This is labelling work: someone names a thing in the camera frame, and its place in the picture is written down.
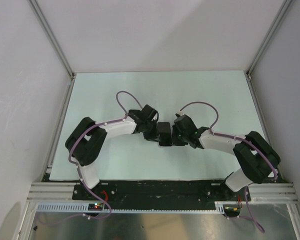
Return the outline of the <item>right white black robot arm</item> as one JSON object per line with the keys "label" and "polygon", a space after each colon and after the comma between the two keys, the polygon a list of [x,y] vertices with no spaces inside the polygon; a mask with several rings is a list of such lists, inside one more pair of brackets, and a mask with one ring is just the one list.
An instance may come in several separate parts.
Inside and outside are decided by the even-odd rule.
{"label": "right white black robot arm", "polygon": [[236,157],[240,169],[231,173],[221,187],[222,197],[228,201],[239,195],[239,191],[250,184],[261,184],[273,173],[281,158],[270,144],[256,131],[246,135],[229,135],[213,132],[208,127],[196,127],[186,114],[176,114],[172,126],[172,145],[189,145],[194,149],[210,149]]}

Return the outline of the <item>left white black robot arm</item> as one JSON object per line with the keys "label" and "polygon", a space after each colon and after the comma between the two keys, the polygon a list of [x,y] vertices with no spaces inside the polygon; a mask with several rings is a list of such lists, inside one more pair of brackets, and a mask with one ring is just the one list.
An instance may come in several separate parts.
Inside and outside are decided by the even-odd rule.
{"label": "left white black robot arm", "polygon": [[75,165],[79,180],[85,185],[85,196],[94,200],[101,194],[95,167],[105,141],[123,135],[152,134],[158,120],[158,111],[147,104],[141,110],[129,110],[119,119],[96,123],[85,117],[80,121],[66,140],[65,147],[69,152],[68,161]]}

